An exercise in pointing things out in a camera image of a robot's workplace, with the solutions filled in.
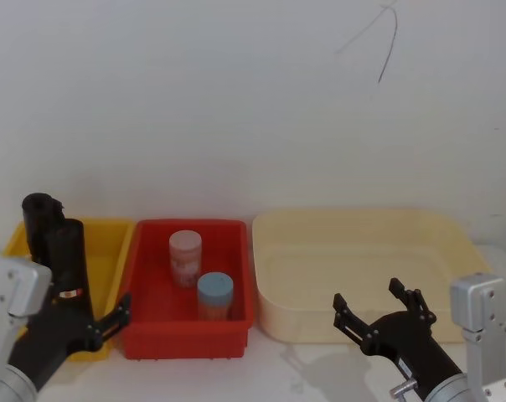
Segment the white wall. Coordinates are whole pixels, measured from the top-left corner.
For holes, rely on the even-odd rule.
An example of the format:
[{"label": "white wall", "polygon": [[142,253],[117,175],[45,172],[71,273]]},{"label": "white wall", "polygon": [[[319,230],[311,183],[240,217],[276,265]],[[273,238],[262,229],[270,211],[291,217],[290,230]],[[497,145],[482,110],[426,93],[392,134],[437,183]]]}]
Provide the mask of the white wall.
[{"label": "white wall", "polygon": [[419,206],[506,248],[506,0],[0,0],[0,247],[70,214]]}]

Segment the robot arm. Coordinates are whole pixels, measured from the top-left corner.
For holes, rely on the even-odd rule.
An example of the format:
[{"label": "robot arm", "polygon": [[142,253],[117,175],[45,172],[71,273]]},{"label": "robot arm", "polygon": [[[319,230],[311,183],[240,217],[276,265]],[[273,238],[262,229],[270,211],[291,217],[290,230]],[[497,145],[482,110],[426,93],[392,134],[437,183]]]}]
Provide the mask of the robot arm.
[{"label": "robot arm", "polygon": [[99,350],[130,322],[129,295],[98,322],[75,306],[41,308],[51,277],[42,265],[0,257],[0,402],[34,402],[72,353]]},{"label": "robot arm", "polygon": [[467,344],[467,382],[477,402],[506,402],[506,281],[491,274],[451,285],[452,320]]},{"label": "robot arm", "polygon": [[28,318],[36,314],[49,289],[52,274],[42,265],[24,259],[0,257],[0,400],[32,400],[37,391],[15,368],[6,369],[13,345]]},{"label": "robot arm", "polygon": [[476,274],[451,286],[452,320],[467,342],[468,373],[464,374],[431,336],[436,316],[421,292],[407,291],[393,278],[389,289],[405,305],[367,325],[335,295],[335,327],[356,342],[366,355],[391,360],[405,382],[390,393],[405,401],[414,390],[425,402],[506,402],[506,284],[489,274]]}]

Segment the black cylinder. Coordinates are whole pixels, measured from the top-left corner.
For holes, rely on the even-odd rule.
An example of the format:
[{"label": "black cylinder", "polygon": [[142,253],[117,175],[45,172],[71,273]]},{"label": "black cylinder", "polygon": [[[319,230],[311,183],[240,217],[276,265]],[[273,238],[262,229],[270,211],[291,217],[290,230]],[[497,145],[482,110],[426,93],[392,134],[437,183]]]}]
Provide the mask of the black cylinder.
[{"label": "black cylinder", "polygon": [[22,202],[26,239],[32,261],[48,268],[51,268],[50,258],[44,237],[49,230],[64,223],[62,209],[60,201],[45,193],[30,194]]},{"label": "black cylinder", "polygon": [[65,219],[61,227],[45,236],[54,272],[54,295],[62,306],[75,307],[93,317],[89,281],[85,267],[84,225],[76,219]]}]

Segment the blue-lidded jar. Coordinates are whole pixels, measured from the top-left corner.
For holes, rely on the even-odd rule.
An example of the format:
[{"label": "blue-lidded jar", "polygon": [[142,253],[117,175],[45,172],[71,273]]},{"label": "blue-lidded jar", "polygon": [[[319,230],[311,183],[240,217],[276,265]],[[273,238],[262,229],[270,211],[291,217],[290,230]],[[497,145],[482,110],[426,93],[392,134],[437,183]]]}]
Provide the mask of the blue-lidded jar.
[{"label": "blue-lidded jar", "polygon": [[224,321],[229,319],[233,303],[234,283],[223,272],[210,272],[197,282],[199,320]]}]

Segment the cream plastic bin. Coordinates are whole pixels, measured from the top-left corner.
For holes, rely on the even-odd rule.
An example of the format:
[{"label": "cream plastic bin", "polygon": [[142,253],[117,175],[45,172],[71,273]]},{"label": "cream plastic bin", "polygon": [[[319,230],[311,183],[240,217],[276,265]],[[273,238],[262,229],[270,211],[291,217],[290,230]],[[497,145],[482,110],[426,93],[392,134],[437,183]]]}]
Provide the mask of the cream plastic bin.
[{"label": "cream plastic bin", "polygon": [[350,343],[333,327],[340,292],[367,323],[405,309],[391,277],[421,289],[437,315],[438,342],[462,342],[452,323],[449,286],[489,272],[471,241],[445,216],[416,209],[284,209],[253,222],[260,320],[290,343]]}]

